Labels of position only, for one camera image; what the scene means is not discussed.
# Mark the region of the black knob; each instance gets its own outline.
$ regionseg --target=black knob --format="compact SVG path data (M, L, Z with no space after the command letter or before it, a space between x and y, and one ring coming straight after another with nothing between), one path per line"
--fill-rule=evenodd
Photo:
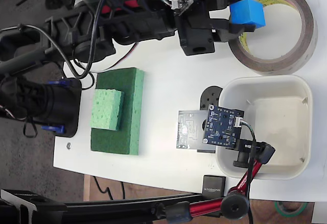
M250 201L246 196L231 192L221 202L221 213L227 219L241 219L247 214L249 207Z
M239 167L239 168L248 168L249 163L248 162L233 161L233 166Z

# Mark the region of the white connector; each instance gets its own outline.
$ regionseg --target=white connector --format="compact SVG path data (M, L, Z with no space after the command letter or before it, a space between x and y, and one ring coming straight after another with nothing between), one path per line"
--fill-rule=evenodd
M242 121L242 117L235 117L235 120L234 120L234 127L235 128L240 128L242 127L241 126L241 121Z

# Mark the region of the red articulating arm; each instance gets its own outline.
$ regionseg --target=red articulating arm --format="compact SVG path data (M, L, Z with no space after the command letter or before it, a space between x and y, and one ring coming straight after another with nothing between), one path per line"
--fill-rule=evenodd
M252 179L255 177L259 169L261 168L262 163L259 163L257 160L254 162L253 170L252 170ZM237 184L237 186L232 187L228 193L231 192L238 192L241 194L245 193L246 189L246 179L247 179L247 171L240 180L240 182ZM190 204L190 214L191 217L196 217L200 215L206 215L212 212L220 211L221 210L221 203L224 198L219 198L216 200L209 200L209 201L203 201L198 203L192 203Z
M261 142L261 149L255 157L252 168L251 181L256 176L263 164L267 164L275 153L275 149ZM227 219L240 219L244 217L250 208L250 200L246 196L246 181L248 171L245 172L237 186L232 187L226 197L197 203L180 202L175 205L166 206L164 216L168 223L182 223L191 221L193 217L206 215L220 211Z

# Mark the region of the packing tape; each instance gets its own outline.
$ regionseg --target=packing tape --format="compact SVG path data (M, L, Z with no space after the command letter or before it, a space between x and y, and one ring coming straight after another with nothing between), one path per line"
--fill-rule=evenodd
M229 41L231 51L242 64L261 75L294 73L304 66L311 58L317 44L317 24L308 3L305 0L256 1L261 2L264 7L274 4L283 4L297 10L302 21L300 38L288 53L271 60L260 59L251 54L246 42L246 33L243 33L238 39Z

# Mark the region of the blue clamp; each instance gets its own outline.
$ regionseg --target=blue clamp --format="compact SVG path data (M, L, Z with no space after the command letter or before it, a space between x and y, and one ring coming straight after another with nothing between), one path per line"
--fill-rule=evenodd
M53 131L58 134L64 134L65 133L65 126L42 126L41 127L45 131Z
M60 86L69 86L71 82L69 80L59 80L59 81L49 81L49 85L60 85Z
M264 6L254 0L242 0L229 6L231 23L255 24L261 28L266 25Z

